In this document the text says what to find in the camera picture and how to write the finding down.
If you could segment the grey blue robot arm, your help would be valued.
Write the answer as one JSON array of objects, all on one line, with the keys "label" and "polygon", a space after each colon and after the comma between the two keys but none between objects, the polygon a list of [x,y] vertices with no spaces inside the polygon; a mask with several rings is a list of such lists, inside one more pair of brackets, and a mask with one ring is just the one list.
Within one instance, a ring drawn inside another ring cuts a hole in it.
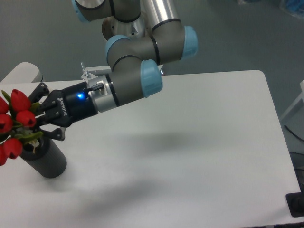
[{"label": "grey blue robot arm", "polygon": [[198,51],[194,28],[182,25],[172,0],[74,0],[72,5],[81,21],[113,20],[105,45],[111,71],[61,90],[50,91],[42,83],[30,95],[41,101],[33,131],[55,125],[43,135],[59,141],[75,122],[160,92],[159,66]]}]

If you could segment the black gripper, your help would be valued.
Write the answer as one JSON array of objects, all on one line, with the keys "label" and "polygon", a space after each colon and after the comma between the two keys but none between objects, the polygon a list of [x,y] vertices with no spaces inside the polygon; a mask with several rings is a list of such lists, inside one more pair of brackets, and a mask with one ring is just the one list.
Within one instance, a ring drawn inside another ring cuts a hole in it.
[{"label": "black gripper", "polygon": [[[31,103],[39,102],[47,96],[38,108],[44,114],[38,118],[36,127],[43,136],[57,141],[66,138],[66,127],[98,114],[97,108],[89,95],[91,89],[86,82],[72,85],[62,90],[53,90],[50,93],[45,83],[39,83],[29,95]],[[42,126],[53,125],[52,131],[42,129]]]}]

